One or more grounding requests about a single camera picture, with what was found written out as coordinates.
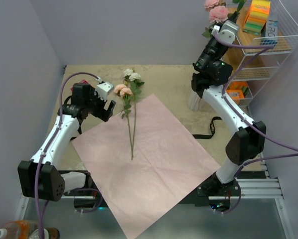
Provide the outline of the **peach rose stem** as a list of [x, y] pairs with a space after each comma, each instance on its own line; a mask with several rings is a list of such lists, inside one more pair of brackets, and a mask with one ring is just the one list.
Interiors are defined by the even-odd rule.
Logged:
[[129, 114], [131, 113], [131, 99], [133, 96], [132, 90], [127, 87], [125, 84], [118, 84], [114, 88], [114, 93], [120, 97], [123, 103], [123, 110], [121, 119], [127, 119], [127, 126], [128, 126], [128, 133], [129, 133], [129, 141], [130, 141], [130, 149], [131, 149], [131, 160], [134, 157], [134, 150], [133, 150], [133, 140], [132, 140], [132, 132], [131, 132], [131, 124], [129, 119]]

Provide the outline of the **white rose stem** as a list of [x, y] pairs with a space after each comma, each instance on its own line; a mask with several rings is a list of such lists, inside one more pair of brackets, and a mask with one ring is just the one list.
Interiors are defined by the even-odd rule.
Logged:
[[127, 87], [129, 87], [133, 96], [131, 99], [131, 113], [129, 114], [130, 124], [131, 124], [131, 132], [132, 132], [132, 140], [134, 142], [135, 139], [135, 131], [136, 131], [136, 104], [140, 100], [141, 94], [141, 86], [144, 84], [142, 77], [139, 73], [135, 71], [134, 68], [128, 68], [123, 73], [124, 83]]

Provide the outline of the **pink rose stem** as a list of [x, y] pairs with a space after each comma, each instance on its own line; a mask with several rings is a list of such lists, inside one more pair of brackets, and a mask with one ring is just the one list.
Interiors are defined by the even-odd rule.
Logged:
[[237, 19], [240, 15], [240, 11], [243, 8], [246, 0], [232, 0], [232, 3], [237, 5], [237, 9], [233, 13], [228, 14], [228, 20], [237, 23]]
[[210, 38], [213, 26], [225, 22], [228, 19], [229, 10], [224, 0], [206, 0], [204, 9], [209, 13], [210, 26], [205, 27], [202, 36]]

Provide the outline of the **pink wrapping paper sheet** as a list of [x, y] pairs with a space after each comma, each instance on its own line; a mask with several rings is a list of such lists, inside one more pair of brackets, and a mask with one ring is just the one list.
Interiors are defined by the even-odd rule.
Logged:
[[137, 103], [130, 123], [114, 116], [73, 146], [125, 236], [138, 237], [219, 169], [215, 159], [155, 96]]

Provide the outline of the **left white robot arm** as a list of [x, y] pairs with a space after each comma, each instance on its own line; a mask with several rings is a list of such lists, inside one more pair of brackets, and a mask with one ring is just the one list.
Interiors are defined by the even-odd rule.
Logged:
[[81, 195], [92, 192], [93, 183], [87, 173], [57, 170], [62, 155], [76, 132], [81, 133], [81, 124], [88, 115], [107, 122], [113, 115], [115, 101], [105, 108], [108, 95], [114, 85], [109, 82], [92, 87], [88, 83], [76, 83], [72, 94], [60, 107], [55, 124], [43, 145], [29, 161], [21, 161], [17, 171], [22, 194], [29, 198], [38, 198], [57, 202], [64, 193], [76, 190]]

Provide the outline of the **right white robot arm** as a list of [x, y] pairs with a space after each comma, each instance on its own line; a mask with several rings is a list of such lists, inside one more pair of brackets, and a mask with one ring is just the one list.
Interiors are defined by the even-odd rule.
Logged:
[[263, 151], [263, 135], [266, 133], [265, 124], [262, 121], [255, 122], [245, 114], [225, 91], [224, 84], [233, 71], [231, 65], [220, 60], [227, 49], [215, 38], [210, 39], [193, 64], [193, 92], [188, 101], [193, 111], [200, 109], [203, 103], [210, 105], [232, 133], [225, 147], [227, 158], [224, 164], [204, 182], [218, 196], [229, 190], [229, 184], [237, 177], [241, 167]]

